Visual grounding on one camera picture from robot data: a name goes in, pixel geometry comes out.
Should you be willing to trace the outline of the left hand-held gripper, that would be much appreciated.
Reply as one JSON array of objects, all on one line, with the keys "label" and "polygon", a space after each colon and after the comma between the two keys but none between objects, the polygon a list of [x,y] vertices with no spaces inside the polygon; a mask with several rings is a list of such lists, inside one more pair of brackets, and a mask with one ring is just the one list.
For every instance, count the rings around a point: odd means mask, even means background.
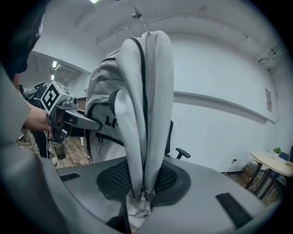
[{"label": "left hand-held gripper", "polygon": [[[78,99],[74,97],[65,86],[52,81],[41,97],[41,103],[47,112],[48,122],[52,130],[52,141],[62,143],[69,135],[71,126],[86,130],[99,130],[101,122],[92,120],[79,112]],[[61,125],[56,125],[56,113],[64,112]]]}]

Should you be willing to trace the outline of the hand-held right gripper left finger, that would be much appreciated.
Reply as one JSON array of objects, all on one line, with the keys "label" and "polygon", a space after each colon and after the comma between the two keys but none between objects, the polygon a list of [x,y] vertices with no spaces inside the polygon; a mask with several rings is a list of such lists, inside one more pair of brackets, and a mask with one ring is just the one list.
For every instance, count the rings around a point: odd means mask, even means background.
[{"label": "hand-held right gripper left finger", "polygon": [[57,170],[78,203],[108,227],[131,233],[126,196],[131,189],[125,157]]}]

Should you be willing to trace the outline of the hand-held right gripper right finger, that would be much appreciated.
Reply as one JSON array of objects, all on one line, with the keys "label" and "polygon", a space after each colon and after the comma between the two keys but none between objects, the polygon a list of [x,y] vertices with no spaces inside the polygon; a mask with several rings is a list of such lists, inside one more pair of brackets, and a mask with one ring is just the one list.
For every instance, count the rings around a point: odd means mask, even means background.
[{"label": "hand-held right gripper right finger", "polygon": [[[264,207],[250,191],[216,170],[170,157],[165,160],[189,174],[191,187],[176,204],[155,207],[139,234],[257,234],[276,211],[276,203]],[[230,193],[252,216],[239,229],[216,199],[224,193]]]}]

